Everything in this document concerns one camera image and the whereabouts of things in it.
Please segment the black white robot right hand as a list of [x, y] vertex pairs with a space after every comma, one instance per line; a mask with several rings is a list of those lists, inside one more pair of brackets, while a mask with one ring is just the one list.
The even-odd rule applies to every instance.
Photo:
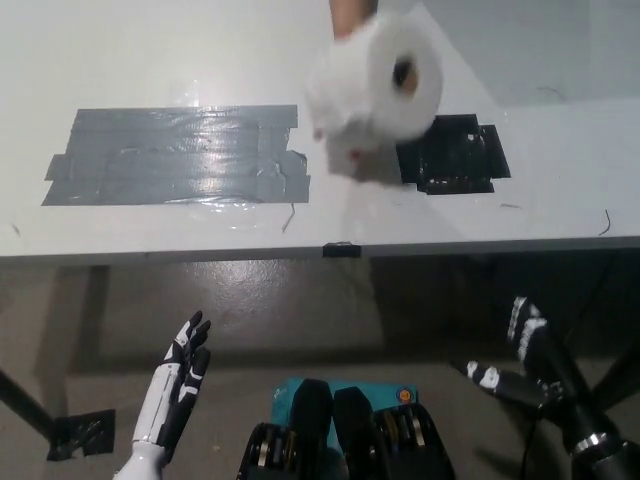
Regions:
[[572, 456], [621, 448], [619, 430], [596, 405], [549, 320], [526, 297], [517, 297], [510, 308], [506, 340], [520, 363], [519, 373], [474, 360], [457, 364], [456, 370], [481, 391], [553, 423]]

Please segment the bare person hand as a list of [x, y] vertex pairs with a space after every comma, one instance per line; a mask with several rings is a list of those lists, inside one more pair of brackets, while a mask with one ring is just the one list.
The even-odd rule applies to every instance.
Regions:
[[377, 0], [330, 0], [335, 39], [346, 38], [362, 26], [378, 9]]

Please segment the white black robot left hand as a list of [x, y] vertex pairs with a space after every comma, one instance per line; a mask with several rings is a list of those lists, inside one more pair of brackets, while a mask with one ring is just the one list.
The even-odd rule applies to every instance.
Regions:
[[131, 440], [131, 455], [116, 479], [161, 479], [197, 402], [210, 362], [204, 346], [211, 322], [196, 312], [156, 367]]

